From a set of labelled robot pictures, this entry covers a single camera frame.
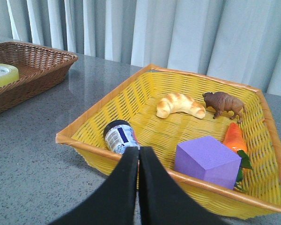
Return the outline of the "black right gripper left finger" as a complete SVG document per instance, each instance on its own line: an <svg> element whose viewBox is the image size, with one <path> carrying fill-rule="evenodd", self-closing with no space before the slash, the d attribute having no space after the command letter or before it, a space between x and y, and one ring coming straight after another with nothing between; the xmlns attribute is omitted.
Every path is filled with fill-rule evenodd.
<svg viewBox="0 0 281 225"><path fill-rule="evenodd" d="M132 225L139 149L129 147L104 183L52 225Z"/></svg>

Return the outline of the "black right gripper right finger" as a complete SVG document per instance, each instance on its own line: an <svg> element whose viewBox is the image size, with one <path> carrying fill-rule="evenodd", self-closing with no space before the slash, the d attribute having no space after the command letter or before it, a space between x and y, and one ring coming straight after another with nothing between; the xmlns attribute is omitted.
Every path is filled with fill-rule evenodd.
<svg viewBox="0 0 281 225"><path fill-rule="evenodd" d="M152 147L140 149L139 201L143 225L223 225L167 173Z"/></svg>

